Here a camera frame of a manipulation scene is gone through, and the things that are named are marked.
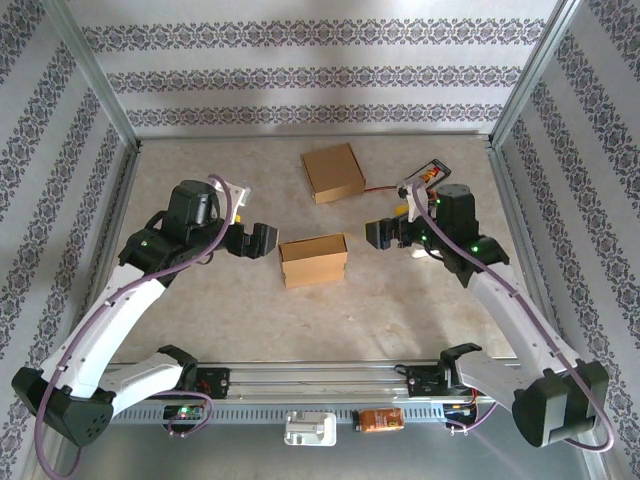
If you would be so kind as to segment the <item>brown cardboard mailer box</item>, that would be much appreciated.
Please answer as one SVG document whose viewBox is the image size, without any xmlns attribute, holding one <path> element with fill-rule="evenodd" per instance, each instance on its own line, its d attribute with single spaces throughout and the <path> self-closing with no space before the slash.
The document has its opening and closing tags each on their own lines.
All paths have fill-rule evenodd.
<svg viewBox="0 0 640 480">
<path fill-rule="evenodd" d="M 300 156 L 312 191 L 319 204 L 362 194 L 366 179 L 349 143 L 343 143 Z"/>
<path fill-rule="evenodd" d="M 343 233 L 324 235 L 278 245 L 287 288 L 342 280 L 348 249 Z"/>
</svg>

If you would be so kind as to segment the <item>black parallel charging board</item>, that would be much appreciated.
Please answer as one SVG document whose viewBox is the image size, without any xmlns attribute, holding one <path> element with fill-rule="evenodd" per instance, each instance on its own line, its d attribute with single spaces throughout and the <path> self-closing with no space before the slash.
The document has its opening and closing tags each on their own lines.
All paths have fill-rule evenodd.
<svg viewBox="0 0 640 480">
<path fill-rule="evenodd" d="M 426 189 L 433 189 L 452 173 L 452 170 L 439 159 L 433 159 L 411 173 L 399 183 L 402 188 L 409 189 L 414 183 L 421 181 Z"/>
</svg>

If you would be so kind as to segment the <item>small green-lit circuit board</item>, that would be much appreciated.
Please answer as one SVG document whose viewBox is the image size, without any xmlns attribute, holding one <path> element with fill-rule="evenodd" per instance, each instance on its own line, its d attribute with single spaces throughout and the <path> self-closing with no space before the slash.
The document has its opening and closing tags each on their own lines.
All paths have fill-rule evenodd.
<svg viewBox="0 0 640 480">
<path fill-rule="evenodd" d="M 204 418 L 205 413 L 205 407 L 201 404 L 167 405 L 163 411 L 163 419 L 165 421 L 172 419 L 178 421 L 198 421 Z"/>
</svg>

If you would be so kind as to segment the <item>orange battery pack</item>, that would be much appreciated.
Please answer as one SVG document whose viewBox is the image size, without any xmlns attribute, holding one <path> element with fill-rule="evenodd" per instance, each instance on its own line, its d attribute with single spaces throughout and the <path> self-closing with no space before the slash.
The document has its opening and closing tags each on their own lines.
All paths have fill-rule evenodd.
<svg viewBox="0 0 640 480">
<path fill-rule="evenodd" d="M 404 415 L 400 408 L 376 408 L 352 412 L 353 428 L 362 433 L 382 433 L 402 430 Z"/>
</svg>

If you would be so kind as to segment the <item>grey metal sheet panel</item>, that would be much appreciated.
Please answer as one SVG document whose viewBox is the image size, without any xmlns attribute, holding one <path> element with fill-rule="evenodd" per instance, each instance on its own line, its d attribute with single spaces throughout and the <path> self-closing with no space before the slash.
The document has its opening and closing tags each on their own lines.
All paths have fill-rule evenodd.
<svg viewBox="0 0 640 480">
<path fill-rule="evenodd" d="M 602 456 L 564 443 L 536 449 L 504 409 L 469 434 L 444 419 L 391 433 L 337 425 L 333 447 L 288 446 L 284 424 L 209 424 L 186 439 L 162 424 L 111 425 L 72 480 L 615 480 Z"/>
</svg>

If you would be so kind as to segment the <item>aluminium side rail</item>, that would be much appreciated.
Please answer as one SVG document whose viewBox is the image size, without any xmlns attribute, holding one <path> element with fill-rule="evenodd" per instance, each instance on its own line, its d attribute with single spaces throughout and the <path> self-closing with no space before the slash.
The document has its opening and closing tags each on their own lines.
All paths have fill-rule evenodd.
<svg viewBox="0 0 640 480">
<path fill-rule="evenodd" d="M 490 142 L 487 143 L 486 151 L 527 290 L 536 306 L 555 330 L 556 335 L 562 338 L 561 328 L 557 322 L 542 270 L 538 264 L 527 222 L 522 213 L 517 192 L 507 171 L 504 158 Z"/>
<path fill-rule="evenodd" d="M 111 275 L 111 265 L 116 254 L 117 242 L 134 182 L 139 155 L 139 146 L 127 147 L 123 153 L 91 260 L 88 290 L 69 328 L 68 339 L 74 336 L 76 327 L 91 310 Z"/>
</svg>

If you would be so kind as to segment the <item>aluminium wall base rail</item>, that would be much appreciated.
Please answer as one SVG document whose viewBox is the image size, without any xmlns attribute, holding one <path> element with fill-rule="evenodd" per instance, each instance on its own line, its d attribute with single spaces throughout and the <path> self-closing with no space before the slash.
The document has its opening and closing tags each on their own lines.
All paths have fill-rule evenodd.
<svg viewBox="0 0 640 480">
<path fill-rule="evenodd" d="M 486 142 L 491 142 L 492 135 L 479 133 L 472 130 L 458 131 L 378 131 L 378 132 L 347 132 L 347 133 L 319 133 L 319 134 L 254 134 L 254 135 L 223 135 L 223 136 L 139 136 L 138 142 L 151 141 L 186 141 L 186 142 L 223 142 L 223 141 L 253 141 L 253 140 L 320 140 L 329 138 L 400 138 L 400 137 L 447 137 L 447 138 L 477 138 Z"/>
</svg>

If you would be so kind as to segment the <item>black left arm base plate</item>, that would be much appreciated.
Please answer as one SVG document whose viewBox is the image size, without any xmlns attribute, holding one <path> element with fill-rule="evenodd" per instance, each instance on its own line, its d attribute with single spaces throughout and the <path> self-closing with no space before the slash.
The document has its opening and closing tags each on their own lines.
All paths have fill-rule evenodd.
<svg viewBox="0 0 640 480">
<path fill-rule="evenodd" d="M 199 367 L 196 372 L 195 389 L 214 400 L 226 399 L 230 373 L 228 368 Z"/>
</svg>

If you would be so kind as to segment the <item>aluminium corner post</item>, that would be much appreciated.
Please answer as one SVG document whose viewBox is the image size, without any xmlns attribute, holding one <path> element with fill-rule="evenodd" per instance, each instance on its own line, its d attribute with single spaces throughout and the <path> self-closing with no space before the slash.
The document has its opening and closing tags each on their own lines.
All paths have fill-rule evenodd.
<svg viewBox="0 0 640 480">
<path fill-rule="evenodd" d="M 488 135 L 488 145 L 496 149 L 504 141 L 539 82 L 555 49 L 585 0 L 558 0 L 524 65 L 522 74 L 507 99 L 504 109 Z"/>
<path fill-rule="evenodd" d="M 40 2 L 120 138 L 127 146 L 138 150 L 140 144 L 138 136 L 82 29 L 67 6 L 66 0 L 40 0 Z"/>
</svg>

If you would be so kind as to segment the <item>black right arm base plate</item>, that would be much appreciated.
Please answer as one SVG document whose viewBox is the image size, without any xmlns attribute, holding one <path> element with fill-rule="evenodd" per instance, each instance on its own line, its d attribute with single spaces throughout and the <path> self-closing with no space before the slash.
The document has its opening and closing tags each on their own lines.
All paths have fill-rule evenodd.
<svg viewBox="0 0 640 480">
<path fill-rule="evenodd" d="M 405 378 L 408 394 L 411 398 L 473 395 L 473 389 L 464 385 L 459 375 L 446 366 L 398 364 L 394 370 Z"/>
</svg>

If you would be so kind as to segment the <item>aluminium mounting rail beam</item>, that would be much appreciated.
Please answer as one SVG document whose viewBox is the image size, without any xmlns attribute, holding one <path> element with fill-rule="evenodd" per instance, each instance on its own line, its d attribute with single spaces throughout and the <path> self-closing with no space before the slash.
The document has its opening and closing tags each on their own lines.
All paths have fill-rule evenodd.
<svg viewBox="0 0 640 480">
<path fill-rule="evenodd" d="M 256 404 L 346 404 L 404 403 L 420 400 L 465 402 L 467 397 L 413 397 L 405 378 L 394 367 L 437 364 L 434 361 L 405 362 L 232 362 L 204 363 L 199 367 L 228 368 L 227 402 Z M 184 391 L 197 391 L 197 369 L 187 378 Z"/>
</svg>

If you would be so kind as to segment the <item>small wired circuit board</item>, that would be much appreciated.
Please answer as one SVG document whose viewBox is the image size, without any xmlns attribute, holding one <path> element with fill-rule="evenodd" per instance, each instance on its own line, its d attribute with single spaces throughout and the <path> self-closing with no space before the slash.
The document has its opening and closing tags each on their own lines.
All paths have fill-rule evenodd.
<svg viewBox="0 0 640 480">
<path fill-rule="evenodd" d="M 447 403 L 443 405 L 444 416 L 454 426 L 471 425 L 478 419 L 477 403 Z"/>
</svg>

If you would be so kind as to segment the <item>white plastic bracket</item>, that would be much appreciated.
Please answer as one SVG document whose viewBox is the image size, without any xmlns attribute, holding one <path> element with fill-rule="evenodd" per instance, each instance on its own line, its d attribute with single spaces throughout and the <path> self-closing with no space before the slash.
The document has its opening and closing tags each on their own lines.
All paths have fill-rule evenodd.
<svg viewBox="0 0 640 480">
<path fill-rule="evenodd" d="M 333 447 L 337 417 L 330 412 L 289 411 L 285 415 L 284 443 L 288 446 Z"/>
</svg>

